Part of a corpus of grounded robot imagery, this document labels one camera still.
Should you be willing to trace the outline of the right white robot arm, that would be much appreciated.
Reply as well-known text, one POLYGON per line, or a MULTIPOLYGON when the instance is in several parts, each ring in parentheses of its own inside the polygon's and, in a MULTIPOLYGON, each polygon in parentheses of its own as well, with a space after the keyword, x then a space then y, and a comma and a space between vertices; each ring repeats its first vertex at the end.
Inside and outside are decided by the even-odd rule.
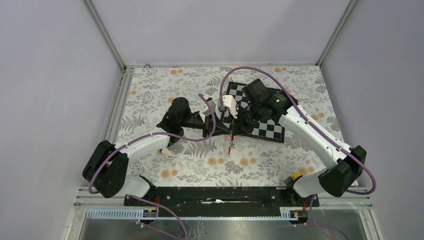
POLYGON ((351 147, 339 140, 310 117, 291 95, 283 90, 272 91, 260 79, 243 86, 246 107, 239 107, 233 126, 247 132, 260 121, 273 120, 299 137, 324 163, 325 168, 307 176, 296 177, 289 183, 287 201, 301 205, 308 196, 328 193, 341 197, 362 174, 366 150, 351 147))

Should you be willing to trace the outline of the metal keyring holder red handle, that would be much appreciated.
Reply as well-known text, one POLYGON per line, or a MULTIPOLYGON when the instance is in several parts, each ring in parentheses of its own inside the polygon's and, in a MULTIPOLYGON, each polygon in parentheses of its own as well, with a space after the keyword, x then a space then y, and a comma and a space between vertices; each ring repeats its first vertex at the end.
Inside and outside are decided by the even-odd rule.
POLYGON ((229 141, 229 145, 228 145, 228 151, 227 154, 230 155, 232 152, 232 149, 235 148, 235 136, 231 135, 230 136, 230 141, 229 141))

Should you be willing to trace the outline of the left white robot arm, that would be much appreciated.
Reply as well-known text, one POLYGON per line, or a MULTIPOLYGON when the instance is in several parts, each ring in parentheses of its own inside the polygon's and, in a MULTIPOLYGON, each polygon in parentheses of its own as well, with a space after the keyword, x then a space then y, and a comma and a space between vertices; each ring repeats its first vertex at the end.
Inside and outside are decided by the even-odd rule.
POLYGON ((211 98, 204 99, 204 111, 191 111, 189 101, 184 97, 175 98, 160 123, 150 132, 122 146, 108 140, 101 141, 86 164, 82 176, 88 181, 90 194, 101 194, 104 198, 115 195, 135 196, 144 206, 155 200, 153 186, 142 176, 127 173, 128 166, 155 151, 164 151, 178 140, 188 141, 184 129, 202 130, 205 141, 213 136, 228 135, 230 130, 215 113, 211 98))

